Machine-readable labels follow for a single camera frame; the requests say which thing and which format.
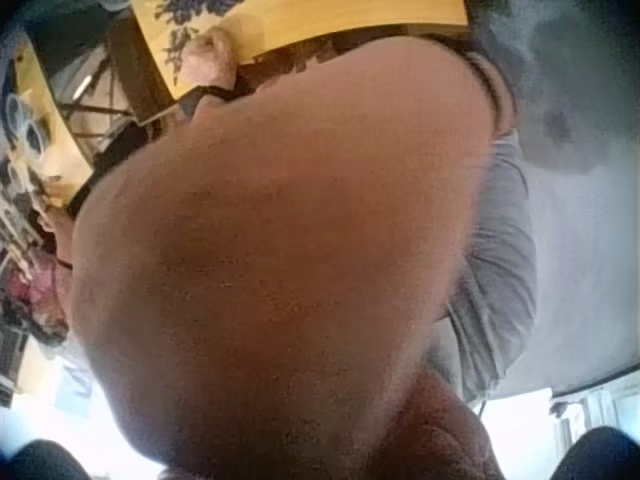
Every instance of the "yellow table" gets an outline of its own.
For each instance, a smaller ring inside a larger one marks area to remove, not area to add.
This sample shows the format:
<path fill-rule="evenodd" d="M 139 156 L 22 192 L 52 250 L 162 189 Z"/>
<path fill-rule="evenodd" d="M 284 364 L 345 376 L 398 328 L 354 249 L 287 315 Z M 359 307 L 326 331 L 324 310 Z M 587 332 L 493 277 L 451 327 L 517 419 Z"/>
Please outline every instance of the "yellow table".
<path fill-rule="evenodd" d="M 466 27 L 464 0 L 244 0 L 224 18 L 204 12 L 182 27 L 156 19 L 163 0 L 132 0 L 133 10 L 158 69 L 173 98 L 189 85 L 167 64 L 171 32 L 192 28 L 204 32 L 220 25 L 230 32 L 241 62 L 257 55 L 319 35 L 377 25 L 429 24 Z"/>
<path fill-rule="evenodd" d="M 24 167 L 29 166 L 40 177 L 54 203 L 67 205 L 93 170 L 62 118 L 33 45 L 26 36 L 21 40 L 14 60 L 14 93 L 31 107 L 34 118 L 44 120 L 49 131 L 49 146 L 40 161 L 33 161 L 26 146 L 18 140 L 16 149 L 9 149 L 9 159 L 23 175 Z"/>

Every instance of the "gray floor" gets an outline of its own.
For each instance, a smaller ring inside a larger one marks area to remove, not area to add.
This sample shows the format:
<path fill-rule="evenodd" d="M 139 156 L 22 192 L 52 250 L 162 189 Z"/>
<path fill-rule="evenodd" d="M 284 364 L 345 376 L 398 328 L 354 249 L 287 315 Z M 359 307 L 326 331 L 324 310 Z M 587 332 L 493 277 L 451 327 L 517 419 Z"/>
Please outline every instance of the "gray floor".
<path fill-rule="evenodd" d="M 470 3 L 519 99 L 539 259 L 537 326 L 494 396 L 565 391 L 639 361 L 637 36 L 615 2 Z"/>

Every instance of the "bracelet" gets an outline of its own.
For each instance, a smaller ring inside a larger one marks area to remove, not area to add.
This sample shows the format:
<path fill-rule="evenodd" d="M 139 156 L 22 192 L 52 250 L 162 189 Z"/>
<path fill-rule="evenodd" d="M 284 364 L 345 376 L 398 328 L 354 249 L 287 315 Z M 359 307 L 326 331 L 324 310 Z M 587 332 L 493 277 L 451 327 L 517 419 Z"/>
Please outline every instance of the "bracelet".
<path fill-rule="evenodd" d="M 71 265 L 69 262 L 65 262 L 64 260 L 61 260 L 58 257 L 56 257 L 56 263 L 61 267 L 66 268 L 67 270 L 73 271 L 73 265 Z"/>

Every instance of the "light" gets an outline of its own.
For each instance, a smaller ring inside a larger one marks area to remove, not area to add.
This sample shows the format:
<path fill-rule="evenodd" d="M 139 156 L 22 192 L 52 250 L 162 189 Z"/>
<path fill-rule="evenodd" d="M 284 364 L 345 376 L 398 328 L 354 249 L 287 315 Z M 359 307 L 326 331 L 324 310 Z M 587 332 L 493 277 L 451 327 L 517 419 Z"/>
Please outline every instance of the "light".
<path fill-rule="evenodd" d="M 92 78 L 93 77 L 91 75 L 87 75 L 86 77 L 84 77 L 84 80 L 82 80 L 82 82 L 80 83 L 78 88 L 76 88 L 76 91 L 73 92 L 73 101 L 74 102 L 82 96 L 82 94 L 84 93 L 86 88 L 91 83 L 91 79 Z"/>

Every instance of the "gray shirt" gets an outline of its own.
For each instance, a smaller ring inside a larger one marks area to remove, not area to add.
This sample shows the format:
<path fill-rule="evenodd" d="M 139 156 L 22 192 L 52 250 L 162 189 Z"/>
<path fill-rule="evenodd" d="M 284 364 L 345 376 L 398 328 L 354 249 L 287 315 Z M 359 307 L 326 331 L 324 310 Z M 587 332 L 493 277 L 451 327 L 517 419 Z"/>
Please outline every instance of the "gray shirt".
<path fill-rule="evenodd" d="M 436 323 L 426 355 L 470 403 L 504 378 L 535 319 L 536 250 L 517 132 L 493 148 L 448 316 Z"/>

